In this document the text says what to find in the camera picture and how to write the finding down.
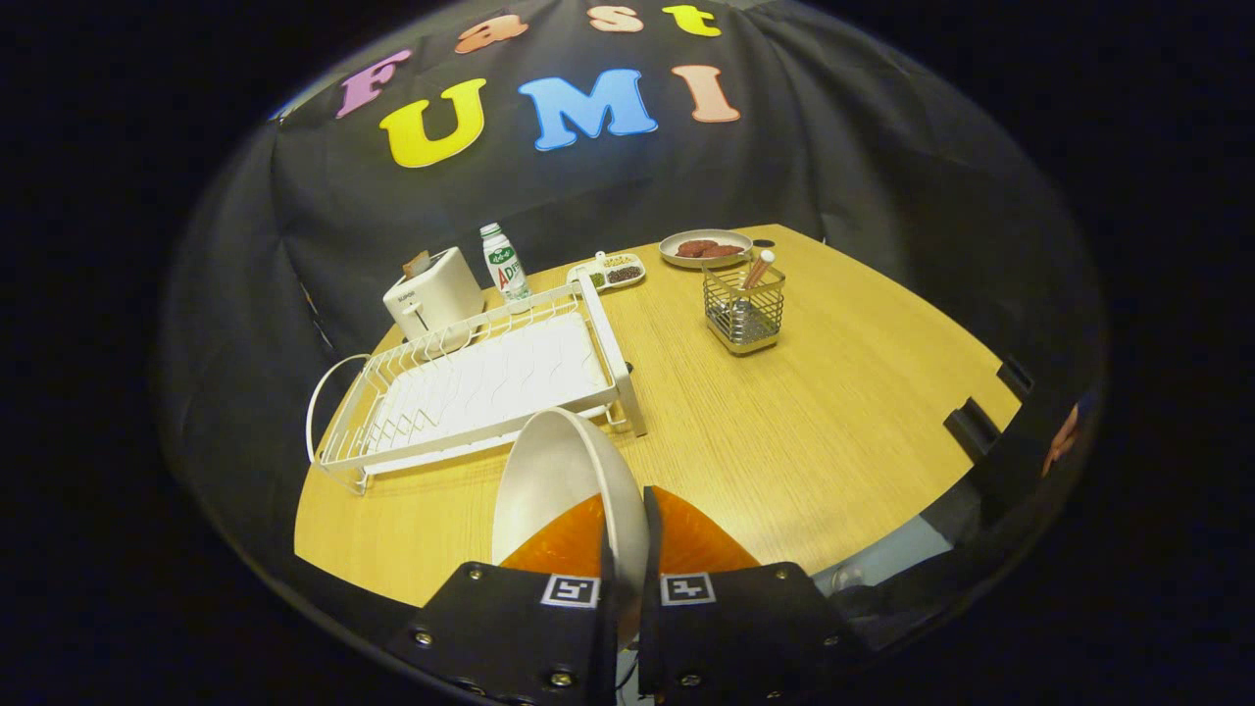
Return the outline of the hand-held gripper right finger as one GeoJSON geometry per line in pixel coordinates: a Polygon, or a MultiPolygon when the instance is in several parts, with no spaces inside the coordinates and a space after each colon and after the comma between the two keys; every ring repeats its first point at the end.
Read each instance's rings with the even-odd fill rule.
{"type": "Polygon", "coordinates": [[[868,646],[796,563],[664,572],[660,487],[639,627],[639,691],[658,705],[821,705],[868,661],[868,646]]]}

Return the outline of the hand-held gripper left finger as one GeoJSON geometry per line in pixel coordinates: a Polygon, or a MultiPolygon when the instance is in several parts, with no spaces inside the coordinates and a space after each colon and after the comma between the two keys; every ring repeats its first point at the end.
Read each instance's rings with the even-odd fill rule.
{"type": "Polygon", "coordinates": [[[462,564],[385,651],[474,703],[610,705],[615,569],[602,497],[592,493],[505,562],[462,564]]]}

